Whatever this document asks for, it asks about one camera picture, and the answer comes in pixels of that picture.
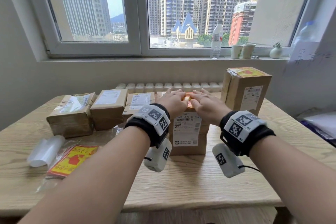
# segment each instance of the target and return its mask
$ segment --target hand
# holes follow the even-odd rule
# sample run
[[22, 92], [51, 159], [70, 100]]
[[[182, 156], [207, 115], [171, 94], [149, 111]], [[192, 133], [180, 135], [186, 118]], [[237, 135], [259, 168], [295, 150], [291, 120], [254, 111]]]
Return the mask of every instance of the hand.
[[182, 92], [182, 90], [171, 91], [171, 89], [168, 89], [166, 94], [164, 94], [157, 103], [166, 107], [170, 115], [170, 120], [172, 120], [187, 109], [188, 101], [184, 100], [185, 96], [186, 93]]
[[211, 96], [209, 92], [201, 89], [201, 92], [194, 90], [190, 94], [192, 106], [198, 115], [210, 124], [219, 126], [221, 120], [231, 110], [219, 98]]

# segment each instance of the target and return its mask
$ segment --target blue spire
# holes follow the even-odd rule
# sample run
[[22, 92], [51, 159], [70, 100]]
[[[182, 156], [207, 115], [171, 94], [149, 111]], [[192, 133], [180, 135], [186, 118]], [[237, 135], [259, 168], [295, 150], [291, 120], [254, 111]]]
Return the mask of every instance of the blue spire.
[[173, 27], [173, 30], [172, 30], [172, 31], [175, 32], [175, 31], [177, 30], [177, 27], [180, 27], [180, 28], [181, 28], [181, 22], [180, 22], [179, 19], [176, 21], [175, 26]]
[[191, 19], [191, 15], [188, 12], [187, 16], [185, 17], [185, 20], [182, 25], [181, 33], [185, 33], [188, 27], [191, 27], [194, 33], [197, 33], [197, 28], [195, 27], [193, 20]]

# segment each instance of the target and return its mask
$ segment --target black cable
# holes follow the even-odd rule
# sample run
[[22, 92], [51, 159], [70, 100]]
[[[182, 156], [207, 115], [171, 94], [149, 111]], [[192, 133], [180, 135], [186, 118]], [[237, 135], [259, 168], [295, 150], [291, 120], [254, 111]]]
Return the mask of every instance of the black cable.
[[252, 168], [252, 169], [254, 169], [255, 171], [258, 171], [258, 172], [260, 172], [257, 168], [254, 168], [254, 167], [250, 167], [250, 166], [238, 166], [238, 168], [242, 168], [242, 167], [248, 167], [248, 168]]

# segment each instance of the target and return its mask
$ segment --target red building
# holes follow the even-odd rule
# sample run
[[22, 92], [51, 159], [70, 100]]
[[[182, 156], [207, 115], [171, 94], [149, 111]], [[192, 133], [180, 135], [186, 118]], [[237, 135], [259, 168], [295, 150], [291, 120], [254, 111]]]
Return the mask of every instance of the red building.
[[229, 45], [237, 44], [242, 36], [249, 36], [257, 0], [249, 0], [234, 7]]

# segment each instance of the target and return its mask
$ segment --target clear plastic bag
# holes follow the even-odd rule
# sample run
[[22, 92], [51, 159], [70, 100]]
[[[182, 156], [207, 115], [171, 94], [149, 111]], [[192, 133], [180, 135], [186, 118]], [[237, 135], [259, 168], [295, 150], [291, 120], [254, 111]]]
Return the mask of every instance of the clear plastic bag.
[[[62, 145], [61, 149], [58, 151], [56, 158], [50, 165], [51, 170], [54, 165], [60, 161], [67, 153], [69, 153], [69, 150], [71, 150], [74, 146], [98, 146], [97, 151], [94, 153], [96, 154], [99, 152], [99, 149], [102, 148], [104, 145], [106, 145], [109, 141], [111, 141], [114, 137], [116, 137], [124, 128], [125, 123], [119, 124], [115, 126], [114, 128], [108, 130], [108, 131], [96, 131], [94, 133], [94, 136], [85, 136], [85, 137], [78, 137], [74, 138], [73, 140], [66, 140], [64, 145]], [[57, 186], [66, 176], [56, 176], [56, 175], [50, 175], [47, 173], [46, 177], [42, 180], [40, 186], [37, 188], [36, 192], [44, 192], [46, 190], [52, 189]]]

